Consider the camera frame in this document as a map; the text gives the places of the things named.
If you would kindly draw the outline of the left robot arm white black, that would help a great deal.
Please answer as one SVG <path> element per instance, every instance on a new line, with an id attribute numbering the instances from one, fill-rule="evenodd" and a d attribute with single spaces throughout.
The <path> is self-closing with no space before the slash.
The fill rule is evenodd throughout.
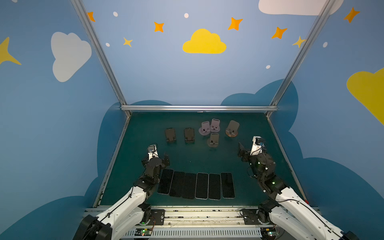
<path id="1" fill-rule="evenodd" d="M 145 201 L 154 193 L 160 182 L 160 174 L 170 165 L 168 154 L 161 159 L 149 153 L 144 159 L 145 171 L 134 182 L 127 194 L 106 211 L 81 221 L 74 240 L 119 240 L 139 223 L 147 223 L 151 207 Z"/>

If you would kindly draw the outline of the grey round stand blue phone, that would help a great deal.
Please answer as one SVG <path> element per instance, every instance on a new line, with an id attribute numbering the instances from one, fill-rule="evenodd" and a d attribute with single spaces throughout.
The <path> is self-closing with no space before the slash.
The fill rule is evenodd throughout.
<path id="1" fill-rule="evenodd" d="M 210 148 L 217 148 L 219 146 L 220 135 L 218 133 L 213 133 L 210 135 L 207 140 L 207 144 Z"/>

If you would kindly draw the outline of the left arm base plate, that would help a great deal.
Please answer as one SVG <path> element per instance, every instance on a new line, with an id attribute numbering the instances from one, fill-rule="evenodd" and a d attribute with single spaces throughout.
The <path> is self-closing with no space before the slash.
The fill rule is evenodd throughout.
<path id="1" fill-rule="evenodd" d="M 146 211 L 140 225 L 144 226 L 162 226 L 165 221 L 165 210 L 155 209 Z"/>

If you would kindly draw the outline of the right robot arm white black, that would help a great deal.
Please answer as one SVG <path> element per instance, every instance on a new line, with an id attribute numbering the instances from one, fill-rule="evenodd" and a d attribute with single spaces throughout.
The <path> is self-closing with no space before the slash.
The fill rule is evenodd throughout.
<path id="1" fill-rule="evenodd" d="M 263 139 L 256 136 L 251 150 L 238 145 L 238 157 L 247 162 L 258 185 L 269 199 L 258 206 L 261 224 L 274 224 L 297 240 L 356 240 L 353 232 L 344 232 L 309 204 L 275 173 L 276 163 L 266 153 Z"/>

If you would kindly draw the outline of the grey phone stand emptied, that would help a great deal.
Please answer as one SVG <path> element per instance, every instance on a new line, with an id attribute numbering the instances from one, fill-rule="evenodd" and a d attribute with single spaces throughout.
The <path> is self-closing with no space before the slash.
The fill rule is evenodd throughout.
<path id="1" fill-rule="evenodd" d="M 209 121 L 206 121 L 206 122 L 202 122 L 201 123 L 201 127 L 199 128 L 199 133 L 202 135 L 202 136 L 207 136 L 209 135 L 211 132 L 211 129 L 210 129 L 210 122 Z"/>

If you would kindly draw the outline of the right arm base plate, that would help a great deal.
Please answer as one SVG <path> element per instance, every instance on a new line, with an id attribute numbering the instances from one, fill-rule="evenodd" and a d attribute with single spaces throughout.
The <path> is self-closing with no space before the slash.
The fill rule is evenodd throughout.
<path id="1" fill-rule="evenodd" d="M 262 209 L 241 209 L 245 225 L 269 225 L 269 215 Z"/>

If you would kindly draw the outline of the white phone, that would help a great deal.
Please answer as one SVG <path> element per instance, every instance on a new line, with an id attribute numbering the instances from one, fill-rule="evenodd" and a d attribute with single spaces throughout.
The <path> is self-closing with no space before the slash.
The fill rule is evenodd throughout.
<path id="1" fill-rule="evenodd" d="M 209 190 L 209 174 L 197 173 L 195 198 L 206 200 L 208 199 Z"/>

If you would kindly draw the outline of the dark phone grey stand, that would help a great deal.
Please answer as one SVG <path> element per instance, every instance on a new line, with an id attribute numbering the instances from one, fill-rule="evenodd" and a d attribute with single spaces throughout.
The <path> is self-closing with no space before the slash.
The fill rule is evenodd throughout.
<path id="1" fill-rule="evenodd" d="M 196 194 L 197 174 L 185 173 L 182 198 L 194 199 Z"/>

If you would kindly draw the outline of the black phone wooden stand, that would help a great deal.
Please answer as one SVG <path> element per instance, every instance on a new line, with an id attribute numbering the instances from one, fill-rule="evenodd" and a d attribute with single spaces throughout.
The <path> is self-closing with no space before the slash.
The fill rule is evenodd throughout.
<path id="1" fill-rule="evenodd" d="M 219 174 L 209 174 L 208 198 L 210 200 L 221 199 L 221 176 Z"/>

